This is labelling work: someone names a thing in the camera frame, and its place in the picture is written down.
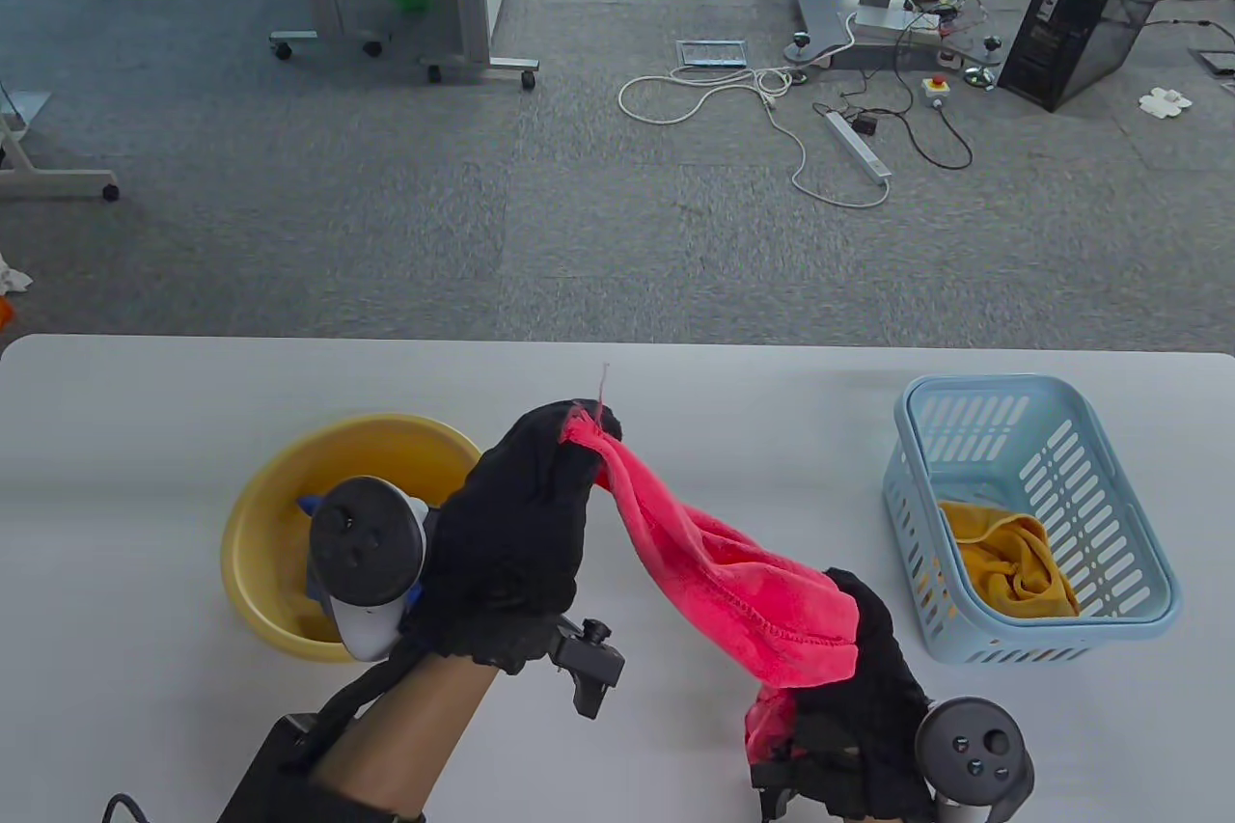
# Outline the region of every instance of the light blue basket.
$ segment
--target light blue basket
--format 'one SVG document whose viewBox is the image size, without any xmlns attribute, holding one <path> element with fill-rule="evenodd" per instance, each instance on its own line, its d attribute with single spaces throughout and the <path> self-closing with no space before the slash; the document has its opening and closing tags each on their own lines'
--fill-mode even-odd
<svg viewBox="0 0 1235 823">
<path fill-rule="evenodd" d="M 1179 586 L 1093 408 L 1052 377 L 925 377 L 895 408 L 883 502 L 926 650 L 941 662 L 1071 660 L 1161 635 Z M 939 508 L 960 500 L 1046 526 L 1078 618 L 1004 617 L 976 593 Z"/>
</svg>

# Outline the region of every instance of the yellow basin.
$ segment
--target yellow basin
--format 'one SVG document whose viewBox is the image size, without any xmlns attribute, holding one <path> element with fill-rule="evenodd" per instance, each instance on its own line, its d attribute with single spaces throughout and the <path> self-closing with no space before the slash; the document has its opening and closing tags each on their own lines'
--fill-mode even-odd
<svg viewBox="0 0 1235 823">
<path fill-rule="evenodd" d="M 333 623 L 305 594 L 310 519 L 296 505 L 352 476 L 377 476 L 431 505 L 458 487 L 480 451 L 429 418 L 375 414 L 310 434 L 241 492 L 224 531 L 224 586 L 266 643 L 315 662 L 347 662 Z"/>
</svg>

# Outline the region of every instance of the red towel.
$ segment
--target red towel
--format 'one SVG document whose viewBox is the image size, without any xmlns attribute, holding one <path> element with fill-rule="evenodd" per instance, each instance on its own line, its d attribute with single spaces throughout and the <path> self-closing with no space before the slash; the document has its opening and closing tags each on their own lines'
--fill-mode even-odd
<svg viewBox="0 0 1235 823">
<path fill-rule="evenodd" d="M 798 722 L 798 702 L 787 688 L 764 685 L 746 712 L 746 761 L 766 762 L 784 744 Z"/>
<path fill-rule="evenodd" d="M 613 493 L 648 575 L 760 682 L 811 688 L 853 677 L 857 604 L 832 580 L 682 504 L 588 414 L 572 416 L 562 439 L 600 454 L 597 484 Z"/>
</svg>

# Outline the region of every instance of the white table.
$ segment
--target white table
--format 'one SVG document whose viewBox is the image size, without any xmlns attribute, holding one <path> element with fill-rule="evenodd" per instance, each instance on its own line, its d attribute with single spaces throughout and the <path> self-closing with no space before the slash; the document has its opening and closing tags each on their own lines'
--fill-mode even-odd
<svg viewBox="0 0 1235 823">
<path fill-rule="evenodd" d="M 36 336 L 0 358 L 4 818 L 85 823 L 124 788 L 156 823 L 212 823 L 274 718 L 351 672 L 275 652 L 231 612 L 217 546 L 253 470 L 374 410 L 488 445 L 537 403 L 595 394 L 604 361 L 629 444 L 679 496 L 855 570 L 931 696 L 1013 712 L 1039 770 L 1021 823 L 1229 816 L 1231 357 Z M 1179 573 L 1170 635 L 1016 669 L 925 655 L 879 499 L 893 400 L 923 372 L 1052 372 L 1089 397 Z M 547 665 L 500 678 L 431 817 L 755 823 L 753 682 L 661 597 L 600 492 L 587 542 L 576 615 L 613 625 L 621 686 L 593 723 Z M 789 821 L 824 816 L 795 801 Z"/>
</svg>

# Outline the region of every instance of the white power cable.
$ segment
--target white power cable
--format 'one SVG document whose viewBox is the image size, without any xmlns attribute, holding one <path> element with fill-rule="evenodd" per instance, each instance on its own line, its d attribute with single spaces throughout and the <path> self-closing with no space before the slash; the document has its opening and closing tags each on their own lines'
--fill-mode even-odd
<svg viewBox="0 0 1235 823">
<path fill-rule="evenodd" d="M 760 101 L 763 103 L 763 110 L 767 112 L 768 121 L 772 122 L 772 127 L 781 132 L 781 135 L 788 135 L 789 138 L 794 140 L 798 145 L 798 150 L 802 152 L 802 161 L 798 163 L 798 171 L 794 171 L 790 183 L 798 189 L 798 192 L 805 193 L 811 200 L 826 203 L 826 205 L 837 205 L 840 209 L 874 209 L 877 205 L 882 205 L 888 200 L 888 195 L 892 193 L 892 184 L 883 183 L 883 195 L 879 196 L 877 201 L 839 201 L 831 200 L 831 198 L 825 196 L 823 193 L 815 192 L 814 189 L 808 189 L 798 183 L 798 178 L 806 169 L 806 145 L 803 143 L 798 135 L 793 131 L 787 130 L 781 122 L 776 121 L 772 110 L 776 109 L 776 100 L 782 99 L 782 96 L 788 95 L 788 91 L 793 88 L 793 73 L 800 68 L 808 68 L 810 64 L 818 63 L 818 61 L 825 59 L 825 57 L 836 56 L 842 51 L 856 46 L 857 38 L 853 37 L 853 20 L 857 12 L 850 12 L 848 17 L 845 20 L 845 31 L 848 33 L 848 43 L 842 47 L 834 48 L 834 51 L 825 51 L 824 54 L 815 57 L 815 59 L 809 61 L 806 64 L 799 65 L 799 68 L 741 68 L 735 70 L 735 73 L 725 73 L 722 77 L 701 77 L 701 78 L 687 78 L 682 74 L 685 70 L 695 70 L 697 68 L 674 68 L 669 70 L 668 74 L 652 73 L 647 77 L 635 77 L 622 84 L 621 90 L 618 90 L 618 108 L 626 112 L 626 116 L 635 119 L 635 121 L 643 122 L 645 126 L 679 126 L 687 119 L 695 116 L 695 114 L 704 108 L 704 104 L 714 96 L 715 94 L 721 94 L 724 90 L 746 90 L 748 94 L 755 94 L 758 96 Z M 652 116 L 641 116 L 640 112 L 632 112 L 626 105 L 626 90 L 631 87 L 638 85 L 638 83 L 669 83 L 674 87 L 692 87 L 699 88 L 699 90 L 706 90 L 704 95 L 699 96 L 697 104 L 693 105 L 688 112 L 682 114 L 682 116 L 674 116 L 669 119 L 653 119 Z"/>
</svg>

